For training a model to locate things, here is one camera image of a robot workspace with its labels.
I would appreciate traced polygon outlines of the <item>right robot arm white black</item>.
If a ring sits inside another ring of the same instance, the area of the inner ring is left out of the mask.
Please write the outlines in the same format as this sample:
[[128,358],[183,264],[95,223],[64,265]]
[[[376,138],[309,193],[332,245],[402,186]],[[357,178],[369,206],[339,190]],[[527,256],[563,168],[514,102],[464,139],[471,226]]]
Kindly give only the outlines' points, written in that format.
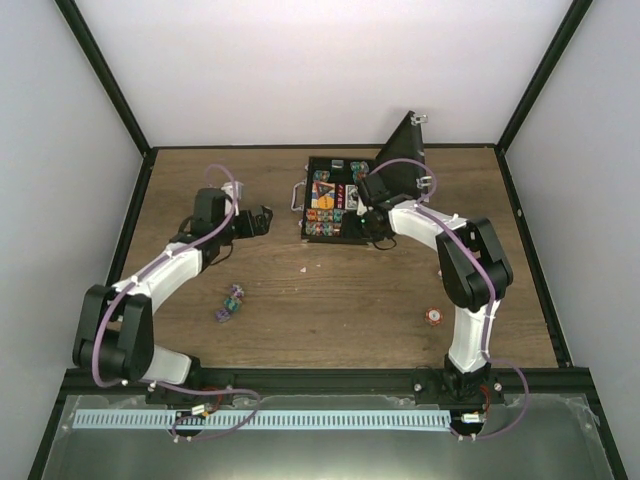
[[356,186],[358,215],[371,239],[400,235],[437,253],[445,293],[455,306],[441,384],[451,400],[468,402],[488,378],[494,319],[513,283],[513,269],[492,223],[447,215],[427,207],[425,197],[394,193],[377,171]]

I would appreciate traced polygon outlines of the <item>black poker set case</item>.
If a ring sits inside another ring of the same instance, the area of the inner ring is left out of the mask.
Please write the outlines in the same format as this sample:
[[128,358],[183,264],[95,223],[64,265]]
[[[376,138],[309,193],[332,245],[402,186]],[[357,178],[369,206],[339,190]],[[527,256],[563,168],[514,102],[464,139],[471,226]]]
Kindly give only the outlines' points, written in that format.
[[[386,217],[395,205],[430,194],[434,183],[433,174],[426,167],[422,126],[428,122],[428,116],[408,111],[389,139],[372,159],[347,158],[335,156],[311,156],[306,165],[306,179],[293,187],[291,209],[302,213],[300,221],[301,239],[313,243],[361,245],[371,242],[344,238],[344,215],[340,224],[339,237],[309,236],[305,234],[305,213],[311,207],[311,191],[314,182],[326,182],[356,185],[359,194],[358,208],[355,211],[363,215],[366,211],[377,210]],[[351,162],[366,161],[369,173],[357,183],[353,182]],[[388,237],[394,233],[388,226]],[[383,242],[371,243],[379,247]]]

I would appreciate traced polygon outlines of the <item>purple poker chip stack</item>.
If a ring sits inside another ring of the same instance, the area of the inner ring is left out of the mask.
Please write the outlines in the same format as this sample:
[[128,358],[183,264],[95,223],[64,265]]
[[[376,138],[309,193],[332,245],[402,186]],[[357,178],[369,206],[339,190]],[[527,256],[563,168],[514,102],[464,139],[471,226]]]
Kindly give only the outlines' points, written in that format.
[[226,323],[232,318],[233,313],[226,308],[219,309],[215,312],[215,319],[218,323]]
[[244,289],[239,284],[233,284],[231,286],[231,296],[242,299],[245,296]]

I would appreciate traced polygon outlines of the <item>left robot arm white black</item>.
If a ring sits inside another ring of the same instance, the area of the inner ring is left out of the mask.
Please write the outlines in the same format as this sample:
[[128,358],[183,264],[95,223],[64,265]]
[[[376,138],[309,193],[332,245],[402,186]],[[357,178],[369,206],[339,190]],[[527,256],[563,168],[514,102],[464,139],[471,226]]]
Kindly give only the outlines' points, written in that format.
[[213,265],[222,248],[269,232],[272,210],[240,209],[241,189],[232,181],[199,190],[192,214],[154,260],[110,286],[87,290],[72,360],[92,374],[96,385],[160,385],[184,404],[203,395],[199,359],[156,345],[153,317],[171,295]]

